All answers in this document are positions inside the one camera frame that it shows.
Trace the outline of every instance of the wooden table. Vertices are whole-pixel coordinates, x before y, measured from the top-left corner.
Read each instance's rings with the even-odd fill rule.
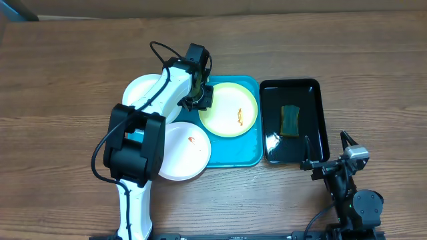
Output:
[[[8,24],[0,239],[87,239],[118,228],[117,189],[92,175],[89,159],[126,86],[160,73],[153,40],[183,54],[191,42],[206,46],[215,75],[317,79],[332,158],[342,129],[371,152],[354,179],[384,196],[380,230],[427,238],[427,12],[413,11]],[[151,193],[155,230],[186,235],[289,233],[330,203],[309,171],[265,160],[181,183],[159,178]],[[334,213],[314,229],[332,222]]]

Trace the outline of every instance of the yellow-rimmed plate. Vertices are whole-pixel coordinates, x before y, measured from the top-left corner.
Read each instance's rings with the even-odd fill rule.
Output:
[[[201,123],[220,137],[237,137],[248,131],[258,116],[255,97],[237,83],[213,86],[212,107],[199,111]]]

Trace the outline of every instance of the black tray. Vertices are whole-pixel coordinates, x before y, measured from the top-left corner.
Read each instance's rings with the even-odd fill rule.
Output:
[[[264,154],[270,163],[300,163],[308,136],[316,159],[330,157],[320,85],[315,79],[267,80],[260,85]],[[285,105],[300,108],[299,137],[280,136],[280,111]]]

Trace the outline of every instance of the green sponge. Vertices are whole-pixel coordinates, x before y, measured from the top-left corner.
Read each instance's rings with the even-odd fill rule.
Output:
[[[299,137],[298,115],[300,108],[293,105],[282,106],[280,135],[284,137]]]

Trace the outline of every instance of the blue tray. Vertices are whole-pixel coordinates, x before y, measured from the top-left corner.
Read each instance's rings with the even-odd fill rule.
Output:
[[[237,137],[220,137],[209,132],[201,123],[198,111],[181,110],[174,122],[193,123],[202,128],[211,141],[211,158],[206,167],[250,167],[260,162],[263,155],[260,86],[249,76],[211,76],[208,85],[231,82],[247,88],[258,105],[258,115],[254,125],[246,133]]]

